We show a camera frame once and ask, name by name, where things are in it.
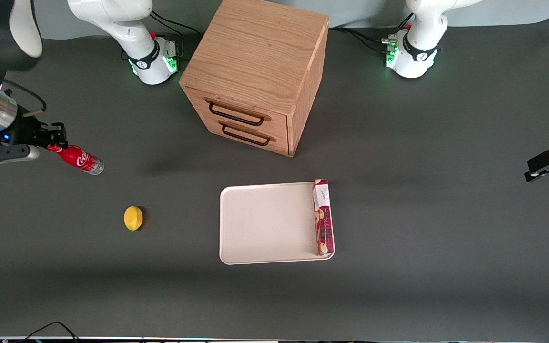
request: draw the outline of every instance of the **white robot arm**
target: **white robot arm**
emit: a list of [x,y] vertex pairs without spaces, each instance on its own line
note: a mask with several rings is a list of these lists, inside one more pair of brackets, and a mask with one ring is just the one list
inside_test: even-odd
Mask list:
[[175,43],[152,38],[140,21],[150,15],[152,0],[67,0],[67,4],[80,20],[116,39],[145,84],[161,84],[177,72]]
[[410,30],[401,29],[383,39],[390,54],[386,66],[405,78],[418,78],[433,65],[436,46],[448,28],[447,10],[471,6],[482,0],[406,0],[416,17]]
[[[0,0],[0,85],[7,70],[33,68],[42,52],[32,0]],[[0,89],[0,163],[35,159],[37,146],[67,146],[65,130],[49,130]]]

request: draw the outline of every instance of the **black metal handle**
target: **black metal handle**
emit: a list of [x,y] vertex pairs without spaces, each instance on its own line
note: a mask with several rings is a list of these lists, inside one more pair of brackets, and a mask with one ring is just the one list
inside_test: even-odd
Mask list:
[[248,141],[249,143],[252,143],[252,144],[255,144],[255,145],[259,145],[259,146],[266,146],[268,145],[268,143],[270,143],[270,138],[266,138],[266,141],[264,142],[261,142],[261,141],[254,141],[253,139],[249,139],[249,138],[246,138],[246,137],[243,137],[241,135],[237,135],[237,134],[233,134],[231,132],[227,132],[226,131],[226,128],[227,128],[227,125],[226,124],[222,124],[222,132],[224,132],[224,135],[229,135],[230,137],[234,137],[236,139],[241,139],[243,141]]
[[261,117],[259,121],[251,121],[251,120],[242,119],[242,118],[235,117],[233,115],[226,114],[222,111],[216,111],[216,110],[213,109],[214,105],[215,104],[213,102],[209,102],[209,111],[211,111],[211,113],[213,113],[213,114],[221,115],[224,118],[240,121],[243,124],[248,124],[248,125],[251,125],[251,126],[260,126],[264,122],[264,117]]

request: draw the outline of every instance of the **wooden drawer cabinet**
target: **wooden drawer cabinet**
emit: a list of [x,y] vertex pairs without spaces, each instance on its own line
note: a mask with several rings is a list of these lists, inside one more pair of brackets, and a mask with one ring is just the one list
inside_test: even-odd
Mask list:
[[294,156],[321,82],[329,19],[223,0],[179,84],[214,134]]

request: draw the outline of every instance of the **table surface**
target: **table surface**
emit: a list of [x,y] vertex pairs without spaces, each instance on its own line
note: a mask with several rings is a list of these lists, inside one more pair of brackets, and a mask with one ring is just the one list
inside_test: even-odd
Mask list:
[[[0,336],[63,321],[79,336],[549,342],[549,176],[523,177],[549,148],[549,21],[451,28],[441,46],[404,80],[331,32],[290,159],[209,134],[179,76],[141,84],[111,39],[46,41],[13,79],[106,166],[43,151],[0,167]],[[314,178],[331,180],[332,259],[220,261],[222,189]],[[146,208],[139,232],[130,205]]]

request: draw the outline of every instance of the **bottle cap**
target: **bottle cap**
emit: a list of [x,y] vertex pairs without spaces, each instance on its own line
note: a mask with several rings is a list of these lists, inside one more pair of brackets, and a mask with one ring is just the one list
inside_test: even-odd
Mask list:
[[63,150],[63,148],[61,148],[60,146],[58,145],[54,145],[54,144],[50,144],[46,147],[46,149],[52,151],[52,152],[61,152],[61,150]]

